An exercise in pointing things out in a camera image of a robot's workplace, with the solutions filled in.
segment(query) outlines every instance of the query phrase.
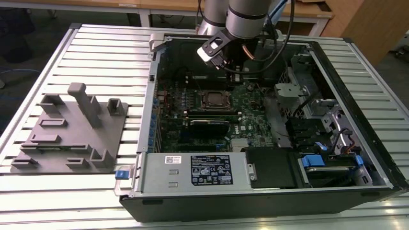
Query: blue latch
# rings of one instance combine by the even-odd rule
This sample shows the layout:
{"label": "blue latch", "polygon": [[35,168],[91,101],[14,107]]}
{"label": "blue latch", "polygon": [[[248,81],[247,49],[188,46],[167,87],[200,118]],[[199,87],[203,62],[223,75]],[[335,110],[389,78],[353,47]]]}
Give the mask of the blue latch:
{"label": "blue latch", "polygon": [[115,172],[115,179],[116,180],[128,180],[130,179],[130,171],[128,170],[119,170]]}
{"label": "blue latch", "polygon": [[216,144],[216,150],[219,151],[222,148],[223,144]]}
{"label": "blue latch", "polygon": [[321,155],[307,155],[301,158],[304,167],[325,166]]}
{"label": "blue latch", "polygon": [[356,155],[356,162],[357,162],[357,164],[359,164],[359,166],[363,166],[364,165],[364,160],[363,160],[363,157],[361,156],[359,156],[359,155]]}
{"label": "blue latch", "polygon": [[324,150],[324,151],[327,151],[328,150],[328,148],[327,148],[327,146],[325,145],[323,145],[323,143],[321,142],[316,142],[316,144],[317,144],[317,146]]}

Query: motherboard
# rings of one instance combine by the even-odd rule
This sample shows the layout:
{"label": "motherboard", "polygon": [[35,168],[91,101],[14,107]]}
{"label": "motherboard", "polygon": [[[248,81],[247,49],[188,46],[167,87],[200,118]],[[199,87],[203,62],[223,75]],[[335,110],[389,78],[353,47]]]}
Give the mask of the motherboard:
{"label": "motherboard", "polygon": [[268,89],[248,81],[231,90],[195,85],[196,89],[190,89],[188,81],[159,85],[160,151],[230,152],[275,146],[264,106]]}

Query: power supply label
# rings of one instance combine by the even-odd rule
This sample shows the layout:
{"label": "power supply label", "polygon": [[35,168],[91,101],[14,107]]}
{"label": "power supply label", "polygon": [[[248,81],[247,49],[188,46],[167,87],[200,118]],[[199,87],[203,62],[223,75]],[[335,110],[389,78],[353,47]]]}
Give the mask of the power supply label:
{"label": "power supply label", "polygon": [[195,186],[234,184],[230,155],[191,156],[191,165]]}

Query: barcode sticker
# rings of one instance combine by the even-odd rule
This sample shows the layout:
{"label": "barcode sticker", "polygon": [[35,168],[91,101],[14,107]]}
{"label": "barcode sticker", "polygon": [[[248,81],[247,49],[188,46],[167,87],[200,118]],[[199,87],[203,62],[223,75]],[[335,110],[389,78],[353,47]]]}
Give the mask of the barcode sticker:
{"label": "barcode sticker", "polygon": [[166,156],[166,164],[182,164],[182,156]]}
{"label": "barcode sticker", "polygon": [[120,3],[119,5],[126,6],[126,7],[136,7],[136,4],[123,4],[123,3]]}

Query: aluminum extrusion table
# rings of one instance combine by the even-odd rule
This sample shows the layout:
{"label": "aluminum extrusion table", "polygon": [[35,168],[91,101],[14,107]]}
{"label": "aluminum extrusion table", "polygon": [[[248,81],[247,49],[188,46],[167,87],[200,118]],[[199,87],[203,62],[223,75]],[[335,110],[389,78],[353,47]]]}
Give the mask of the aluminum extrusion table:
{"label": "aluminum extrusion table", "polygon": [[[104,102],[119,97],[131,107],[116,165],[135,162],[144,90],[150,75],[150,35],[192,34],[192,30],[76,25],[56,49],[23,105],[0,138],[0,229],[405,229],[409,193],[371,202],[332,215],[139,223],[114,194],[111,175],[15,176],[11,162],[42,114],[44,93],[66,93],[71,82],[84,82],[87,93]],[[347,84],[364,114],[407,178],[409,178],[409,112],[353,43],[340,38],[316,40]],[[66,94],[64,100],[74,100]],[[122,183],[123,189],[131,184]]]}

